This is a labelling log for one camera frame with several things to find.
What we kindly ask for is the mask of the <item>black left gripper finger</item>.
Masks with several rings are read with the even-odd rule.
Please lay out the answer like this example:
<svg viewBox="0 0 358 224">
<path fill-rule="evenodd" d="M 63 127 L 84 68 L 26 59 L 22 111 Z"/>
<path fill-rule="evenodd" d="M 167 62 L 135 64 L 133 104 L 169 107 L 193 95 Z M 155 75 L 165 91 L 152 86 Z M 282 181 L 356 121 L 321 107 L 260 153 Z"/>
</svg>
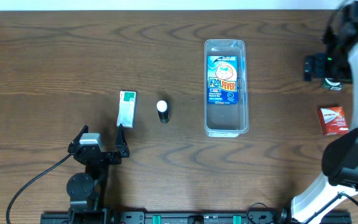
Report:
<svg viewBox="0 0 358 224">
<path fill-rule="evenodd" d="M 80 139 L 84 133 L 88 133 L 89 127 L 84 125 L 79 134 L 72 140 L 68 146 L 68 153 L 76 153 L 81 148 Z"/>
<path fill-rule="evenodd" d="M 121 157 L 130 156 L 129 146 L 127 145 L 127 141 L 124 136 L 124 127 L 121 124 L 118 126 L 116 140 L 115 140 L 115 147 Z"/>
</svg>

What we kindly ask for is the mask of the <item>dark green round-logo box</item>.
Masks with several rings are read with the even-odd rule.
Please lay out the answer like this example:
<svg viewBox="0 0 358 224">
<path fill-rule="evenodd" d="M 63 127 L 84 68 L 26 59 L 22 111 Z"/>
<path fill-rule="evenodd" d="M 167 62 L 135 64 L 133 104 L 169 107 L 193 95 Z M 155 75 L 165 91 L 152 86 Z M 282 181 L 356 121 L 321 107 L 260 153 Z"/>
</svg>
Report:
<svg viewBox="0 0 358 224">
<path fill-rule="evenodd" d="M 343 84 L 341 82 L 334 81 L 332 78 L 324 78 L 321 82 L 321 88 L 332 91 L 341 91 Z"/>
</svg>

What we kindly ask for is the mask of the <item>white green medicine box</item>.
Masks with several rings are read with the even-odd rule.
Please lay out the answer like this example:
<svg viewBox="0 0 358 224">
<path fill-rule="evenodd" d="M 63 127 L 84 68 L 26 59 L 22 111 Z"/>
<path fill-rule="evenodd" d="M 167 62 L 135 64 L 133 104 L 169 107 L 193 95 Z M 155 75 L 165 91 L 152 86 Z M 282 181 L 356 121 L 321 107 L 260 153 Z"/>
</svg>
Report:
<svg viewBox="0 0 358 224">
<path fill-rule="evenodd" d="M 136 96 L 135 91 L 120 91 L 117 126 L 122 125 L 124 128 L 133 128 Z"/>
</svg>

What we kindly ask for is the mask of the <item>red medicine box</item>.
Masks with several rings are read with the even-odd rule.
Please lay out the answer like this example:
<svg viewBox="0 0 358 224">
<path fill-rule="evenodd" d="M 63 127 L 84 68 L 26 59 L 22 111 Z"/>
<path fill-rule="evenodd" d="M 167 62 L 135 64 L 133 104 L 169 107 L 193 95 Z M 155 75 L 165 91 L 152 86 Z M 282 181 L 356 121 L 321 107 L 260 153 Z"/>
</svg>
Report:
<svg viewBox="0 0 358 224">
<path fill-rule="evenodd" d="M 349 131 L 342 106 L 318 108 L 318 116 L 325 136 L 346 134 Z"/>
</svg>

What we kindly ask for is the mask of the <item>blue Kool Fever box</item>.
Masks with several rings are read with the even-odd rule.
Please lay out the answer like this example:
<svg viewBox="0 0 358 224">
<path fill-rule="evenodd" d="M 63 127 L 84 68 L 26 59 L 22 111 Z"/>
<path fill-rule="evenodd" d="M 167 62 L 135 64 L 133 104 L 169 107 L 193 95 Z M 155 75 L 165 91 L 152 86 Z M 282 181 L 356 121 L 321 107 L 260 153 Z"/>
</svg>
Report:
<svg viewBox="0 0 358 224">
<path fill-rule="evenodd" d="M 237 57 L 235 55 L 209 55 L 206 65 L 207 102 L 215 105 L 238 104 Z"/>
</svg>

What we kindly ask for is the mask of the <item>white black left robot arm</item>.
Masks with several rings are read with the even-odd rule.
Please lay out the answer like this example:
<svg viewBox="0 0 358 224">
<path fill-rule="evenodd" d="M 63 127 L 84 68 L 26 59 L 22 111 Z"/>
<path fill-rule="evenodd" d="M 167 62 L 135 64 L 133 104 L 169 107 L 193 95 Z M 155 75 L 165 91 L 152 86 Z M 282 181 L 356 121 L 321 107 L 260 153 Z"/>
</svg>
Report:
<svg viewBox="0 0 358 224">
<path fill-rule="evenodd" d="M 69 155 L 85 166 L 84 172 L 73 175 L 67 182 L 70 197 L 69 223 L 119 223 L 119 214 L 104 205 L 109 167 L 119 165 L 130 156 L 123 125 L 118 126 L 116 150 L 103 152 L 101 135 L 90 133 L 87 125 L 68 147 Z"/>
</svg>

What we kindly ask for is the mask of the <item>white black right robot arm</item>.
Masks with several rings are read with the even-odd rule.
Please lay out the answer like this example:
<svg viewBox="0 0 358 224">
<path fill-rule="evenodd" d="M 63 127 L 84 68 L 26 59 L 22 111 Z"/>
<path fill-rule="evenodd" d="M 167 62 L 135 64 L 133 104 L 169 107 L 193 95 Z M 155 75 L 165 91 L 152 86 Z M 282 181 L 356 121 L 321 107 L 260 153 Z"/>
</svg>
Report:
<svg viewBox="0 0 358 224">
<path fill-rule="evenodd" d="M 292 198 L 281 214 L 282 223 L 342 223 L 344 217 L 332 210 L 345 200 L 358 206 L 358 1 L 343 1 L 331 14 L 324 35 L 326 51 L 304 60 L 304 79 L 330 79 L 353 86 L 353 112 L 346 127 L 334 125 L 341 119 L 338 108 L 320 108 L 326 129 L 343 136 L 324 150 L 321 173 L 301 194 Z"/>
</svg>

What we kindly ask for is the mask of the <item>clear plastic container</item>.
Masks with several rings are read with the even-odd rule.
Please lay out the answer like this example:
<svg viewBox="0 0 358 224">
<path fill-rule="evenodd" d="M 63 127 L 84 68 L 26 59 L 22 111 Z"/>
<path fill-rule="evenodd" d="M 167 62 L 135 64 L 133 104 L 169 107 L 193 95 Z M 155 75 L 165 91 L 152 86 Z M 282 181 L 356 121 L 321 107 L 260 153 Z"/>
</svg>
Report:
<svg viewBox="0 0 358 224">
<path fill-rule="evenodd" d="M 207 102 L 207 57 L 235 55 L 238 61 L 239 101 L 236 105 L 215 105 Z M 246 44 L 236 39 L 209 39 L 204 44 L 204 128 L 206 135 L 236 138 L 249 130 Z"/>
</svg>

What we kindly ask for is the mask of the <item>dark bottle white cap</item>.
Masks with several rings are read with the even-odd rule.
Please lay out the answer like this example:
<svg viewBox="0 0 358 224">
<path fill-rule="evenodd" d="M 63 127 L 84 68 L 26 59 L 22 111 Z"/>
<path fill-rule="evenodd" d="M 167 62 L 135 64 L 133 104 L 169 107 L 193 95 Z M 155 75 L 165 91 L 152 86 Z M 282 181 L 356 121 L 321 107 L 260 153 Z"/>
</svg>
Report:
<svg viewBox="0 0 358 224">
<path fill-rule="evenodd" d="M 166 124 L 170 120 L 169 110 L 168 110 L 168 104 L 164 100 L 160 100 L 157 102 L 157 113 L 158 117 L 160 119 L 160 122 L 163 124 Z"/>
</svg>

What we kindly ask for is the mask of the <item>black mounting rail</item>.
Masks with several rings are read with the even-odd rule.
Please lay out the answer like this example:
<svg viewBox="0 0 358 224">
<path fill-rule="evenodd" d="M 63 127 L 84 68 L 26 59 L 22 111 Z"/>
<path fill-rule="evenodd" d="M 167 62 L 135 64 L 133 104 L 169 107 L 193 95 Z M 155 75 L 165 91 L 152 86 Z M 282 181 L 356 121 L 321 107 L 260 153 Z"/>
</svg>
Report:
<svg viewBox="0 0 358 224">
<path fill-rule="evenodd" d="M 248 213 L 156 213 L 109 212 L 96 213 L 46 213 L 40 216 L 41 224 L 107 223 L 107 224 L 245 224 L 285 223 L 277 212 L 254 210 Z"/>
</svg>

